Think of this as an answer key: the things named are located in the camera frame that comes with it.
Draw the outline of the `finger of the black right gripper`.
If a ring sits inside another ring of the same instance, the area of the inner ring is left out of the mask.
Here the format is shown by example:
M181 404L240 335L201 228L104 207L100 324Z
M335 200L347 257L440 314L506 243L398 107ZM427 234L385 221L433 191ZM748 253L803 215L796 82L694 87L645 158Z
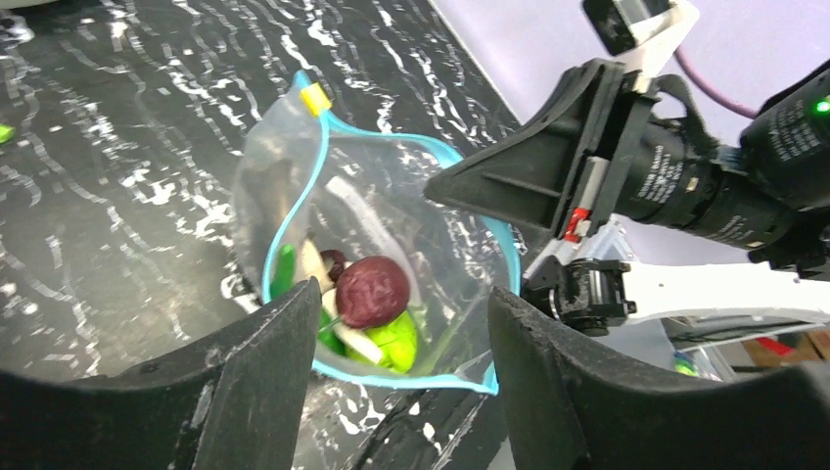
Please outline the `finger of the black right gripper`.
M518 131L431 177L424 196L561 236L583 162L599 146L624 76L623 64L602 59L566 70Z

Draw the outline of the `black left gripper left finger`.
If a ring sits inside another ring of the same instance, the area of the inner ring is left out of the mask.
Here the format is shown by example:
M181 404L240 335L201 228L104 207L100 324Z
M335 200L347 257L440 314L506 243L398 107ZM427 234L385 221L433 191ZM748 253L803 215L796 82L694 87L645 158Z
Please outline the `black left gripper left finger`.
M115 377L1 376L5 469L288 469L320 312L316 281Z

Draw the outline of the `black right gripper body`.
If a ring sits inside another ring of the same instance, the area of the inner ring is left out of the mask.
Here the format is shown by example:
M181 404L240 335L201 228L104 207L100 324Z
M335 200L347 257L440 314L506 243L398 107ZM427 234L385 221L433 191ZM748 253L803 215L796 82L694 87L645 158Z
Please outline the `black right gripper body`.
M653 85L682 104L685 114L648 114L637 147L623 153L628 166L607 169L604 180L622 185L613 212L740 249L763 246L764 195L718 161L718 143L679 76L660 76Z

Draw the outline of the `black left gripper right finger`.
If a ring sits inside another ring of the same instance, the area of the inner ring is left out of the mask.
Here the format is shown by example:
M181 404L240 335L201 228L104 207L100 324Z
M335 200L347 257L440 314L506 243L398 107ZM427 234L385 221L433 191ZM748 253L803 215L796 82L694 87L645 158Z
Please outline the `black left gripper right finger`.
M488 331L519 469L825 469L829 368L802 362L736 382L610 349L511 292Z

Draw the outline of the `green toy chili pepper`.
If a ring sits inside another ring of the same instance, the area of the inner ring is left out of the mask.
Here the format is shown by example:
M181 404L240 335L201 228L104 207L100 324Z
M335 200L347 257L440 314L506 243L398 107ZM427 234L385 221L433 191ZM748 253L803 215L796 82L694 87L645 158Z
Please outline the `green toy chili pepper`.
M296 283L295 275L298 273L298 251L294 245L286 244L276 253L273 264L273 278L269 286L269 294L272 300L281 297L288 292ZM340 356L346 355L345 344L328 327L330 318L325 311L320 314L318 340L332 353Z

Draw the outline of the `cream toy garlic piece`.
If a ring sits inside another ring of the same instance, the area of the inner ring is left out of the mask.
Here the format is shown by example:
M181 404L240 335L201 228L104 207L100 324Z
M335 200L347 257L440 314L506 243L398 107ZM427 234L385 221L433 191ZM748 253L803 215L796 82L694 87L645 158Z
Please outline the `cream toy garlic piece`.
M349 348L361 354L370 363L379 364L384 357L383 351L361 330L348 327L339 315L336 304L336 290L332 289L321 297L324 311L329 317L328 326L335 335Z

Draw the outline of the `clear zip top bag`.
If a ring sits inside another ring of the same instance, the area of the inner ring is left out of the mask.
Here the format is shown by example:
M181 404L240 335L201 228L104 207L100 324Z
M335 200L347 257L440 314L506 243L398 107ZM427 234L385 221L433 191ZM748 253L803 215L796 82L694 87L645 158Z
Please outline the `clear zip top bag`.
M406 273L406 311L419 335L406 374L370 363L347 347L318 340L314 370L391 389L467 389L499 385L487 332L491 290L517 292L521 257L504 222L427 200L428 180L460 161L449 145L411 133L363 130L339 119L322 87L305 73L249 132L237 167L231 235L238 263L264 302L277 251L309 238L350 261L384 256Z

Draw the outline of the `green toy apple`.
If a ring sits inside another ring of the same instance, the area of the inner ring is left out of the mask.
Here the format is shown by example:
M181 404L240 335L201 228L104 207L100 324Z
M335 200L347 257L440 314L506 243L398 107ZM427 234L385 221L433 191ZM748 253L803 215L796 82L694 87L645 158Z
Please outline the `green toy apple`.
M368 328L365 335L381 350L379 367L406 374L413 367L419 349L419 335L408 311L387 325Z

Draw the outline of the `dark red toy plum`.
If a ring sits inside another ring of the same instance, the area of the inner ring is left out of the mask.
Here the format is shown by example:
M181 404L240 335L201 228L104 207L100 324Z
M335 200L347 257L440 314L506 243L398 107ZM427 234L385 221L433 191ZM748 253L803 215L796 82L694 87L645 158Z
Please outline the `dark red toy plum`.
M324 250L320 253L325 270L332 282L337 283L342 273L347 269L349 260L346 255L335 249Z

